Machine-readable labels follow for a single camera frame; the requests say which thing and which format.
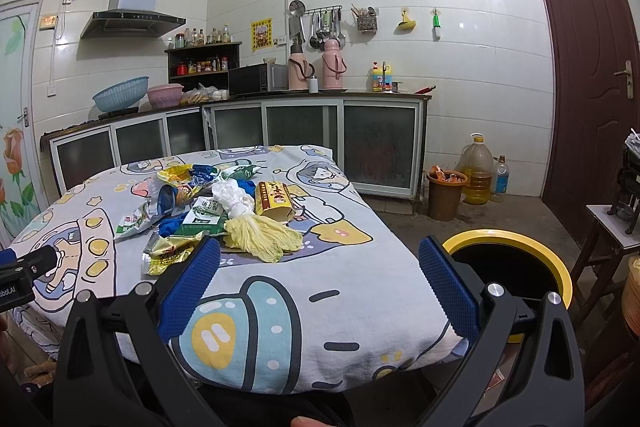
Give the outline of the gold foil wrapper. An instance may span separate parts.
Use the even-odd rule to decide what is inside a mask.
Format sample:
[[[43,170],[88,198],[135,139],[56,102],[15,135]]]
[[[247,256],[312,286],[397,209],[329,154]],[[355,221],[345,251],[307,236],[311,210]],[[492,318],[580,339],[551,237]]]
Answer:
[[[162,237],[157,232],[154,232],[143,248],[142,274],[149,275],[149,277],[159,277],[169,265],[188,259],[205,236],[204,232],[200,232],[188,236],[171,235]]]

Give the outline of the blue glove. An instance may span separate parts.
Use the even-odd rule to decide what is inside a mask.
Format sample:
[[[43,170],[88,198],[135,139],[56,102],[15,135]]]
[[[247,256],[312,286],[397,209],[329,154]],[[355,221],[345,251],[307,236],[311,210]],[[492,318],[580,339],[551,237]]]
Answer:
[[[168,237],[174,235],[178,231],[178,228],[180,228],[183,224],[183,221],[184,219],[186,219],[187,215],[188,212],[186,211],[180,213],[180,215],[177,216],[166,216],[160,219],[160,222],[158,222],[157,225],[158,235],[160,237]]]
[[[238,180],[236,183],[250,197],[255,197],[256,184],[252,180]]]

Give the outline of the blue cartoon snack bag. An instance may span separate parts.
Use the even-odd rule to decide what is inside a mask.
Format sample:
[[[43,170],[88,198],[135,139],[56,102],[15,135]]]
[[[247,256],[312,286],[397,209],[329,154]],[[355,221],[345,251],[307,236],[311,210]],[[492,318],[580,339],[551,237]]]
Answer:
[[[189,207],[198,195],[189,185],[172,186],[164,184],[157,195],[157,214],[160,217],[173,216]]]

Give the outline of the yellow snack bag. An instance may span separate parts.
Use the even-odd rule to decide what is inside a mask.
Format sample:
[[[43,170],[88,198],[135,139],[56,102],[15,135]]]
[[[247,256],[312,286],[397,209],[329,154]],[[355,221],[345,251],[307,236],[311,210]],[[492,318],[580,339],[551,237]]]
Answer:
[[[180,164],[173,165],[157,173],[157,178],[163,183],[171,186],[180,186],[188,184],[191,179],[192,165]]]

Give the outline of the blue snack wrapper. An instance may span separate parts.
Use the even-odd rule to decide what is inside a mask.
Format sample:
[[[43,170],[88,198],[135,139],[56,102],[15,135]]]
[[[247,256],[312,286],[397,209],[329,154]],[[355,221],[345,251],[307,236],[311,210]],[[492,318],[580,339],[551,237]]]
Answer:
[[[206,186],[216,181],[219,170],[212,165],[193,164],[189,168],[189,174],[192,186]]]

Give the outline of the yellow red paper box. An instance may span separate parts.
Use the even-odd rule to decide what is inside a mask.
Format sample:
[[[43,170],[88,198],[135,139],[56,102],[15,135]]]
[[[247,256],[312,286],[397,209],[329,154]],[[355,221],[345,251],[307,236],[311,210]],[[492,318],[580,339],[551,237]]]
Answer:
[[[259,182],[255,191],[255,212],[280,223],[290,222],[295,211],[286,185],[277,181]]]

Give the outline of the green white milk carton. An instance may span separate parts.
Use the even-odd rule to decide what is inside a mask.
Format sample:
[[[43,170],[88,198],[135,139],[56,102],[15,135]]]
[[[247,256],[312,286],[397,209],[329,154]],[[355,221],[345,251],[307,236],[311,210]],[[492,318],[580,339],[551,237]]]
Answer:
[[[239,159],[223,162],[215,166],[217,180],[235,179],[236,181],[248,181],[258,175],[260,167],[248,159]]]

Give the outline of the floral glass door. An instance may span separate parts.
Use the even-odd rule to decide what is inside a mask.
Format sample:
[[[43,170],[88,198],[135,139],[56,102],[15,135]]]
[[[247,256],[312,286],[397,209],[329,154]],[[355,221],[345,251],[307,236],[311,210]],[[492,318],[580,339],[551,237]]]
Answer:
[[[32,129],[32,62],[42,0],[1,5],[1,245],[46,208]]]

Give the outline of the small side table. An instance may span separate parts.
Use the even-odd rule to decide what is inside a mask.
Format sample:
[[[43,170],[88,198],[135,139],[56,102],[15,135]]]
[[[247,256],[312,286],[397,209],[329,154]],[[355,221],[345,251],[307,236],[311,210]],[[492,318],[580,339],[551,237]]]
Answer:
[[[577,313],[573,319],[574,329],[580,329],[591,311],[603,297],[622,295],[624,282],[615,282],[614,275],[626,256],[639,252],[639,223],[632,225],[616,213],[610,205],[588,205],[592,218],[584,246],[570,270]],[[587,297],[579,290],[578,281],[585,269],[590,268],[596,280]]]

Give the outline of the pink plastic basin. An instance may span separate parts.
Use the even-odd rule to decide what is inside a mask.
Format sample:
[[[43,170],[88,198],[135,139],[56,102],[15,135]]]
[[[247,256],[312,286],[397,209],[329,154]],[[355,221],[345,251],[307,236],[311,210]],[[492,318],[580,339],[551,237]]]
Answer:
[[[175,107],[182,99],[182,86],[180,83],[167,83],[163,86],[150,88],[146,96],[154,109]]]

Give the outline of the bagged food on counter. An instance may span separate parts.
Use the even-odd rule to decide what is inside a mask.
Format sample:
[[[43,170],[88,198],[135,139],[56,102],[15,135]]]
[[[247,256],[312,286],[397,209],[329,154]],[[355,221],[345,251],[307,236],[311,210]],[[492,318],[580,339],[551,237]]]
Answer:
[[[180,98],[181,105],[196,105],[210,102],[228,100],[230,98],[227,89],[218,89],[215,86],[204,87],[199,84],[195,89],[183,92]]]

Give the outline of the yellow detergent bottles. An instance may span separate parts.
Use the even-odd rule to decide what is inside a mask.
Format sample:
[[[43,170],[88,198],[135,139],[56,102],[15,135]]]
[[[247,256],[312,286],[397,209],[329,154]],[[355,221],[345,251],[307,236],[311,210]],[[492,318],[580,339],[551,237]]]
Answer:
[[[371,67],[371,88],[373,92],[393,91],[393,69],[386,62],[374,62]]]

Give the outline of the pink thermos left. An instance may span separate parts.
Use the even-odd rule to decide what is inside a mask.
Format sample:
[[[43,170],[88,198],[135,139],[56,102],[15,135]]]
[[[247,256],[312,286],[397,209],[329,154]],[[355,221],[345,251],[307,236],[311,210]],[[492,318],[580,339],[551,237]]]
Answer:
[[[311,77],[314,77],[314,65],[306,60],[303,47],[299,43],[293,43],[288,58],[288,90],[307,90]]]

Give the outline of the chopstick holder basket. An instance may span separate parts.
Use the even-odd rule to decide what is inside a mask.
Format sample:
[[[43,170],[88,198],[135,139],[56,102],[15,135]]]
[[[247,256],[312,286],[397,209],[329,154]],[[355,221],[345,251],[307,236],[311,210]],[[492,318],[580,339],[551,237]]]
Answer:
[[[373,6],[357,8],[356,5],[352,5],[350,9],[355,17],[359,32],[362,34],[376,34],[378,32],[378,12]]]

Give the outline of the hanging utensil rack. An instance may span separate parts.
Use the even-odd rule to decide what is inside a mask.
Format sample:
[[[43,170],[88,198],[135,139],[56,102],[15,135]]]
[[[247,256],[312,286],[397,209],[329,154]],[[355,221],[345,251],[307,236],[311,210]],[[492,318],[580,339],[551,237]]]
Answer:
[[[302,0],[291,1],[288,5],[288,38],[296,46],[306,44],[313,50],[324,50],[330,40],[335,41],[340,50],[344,49],[342,6],[307,9]]]

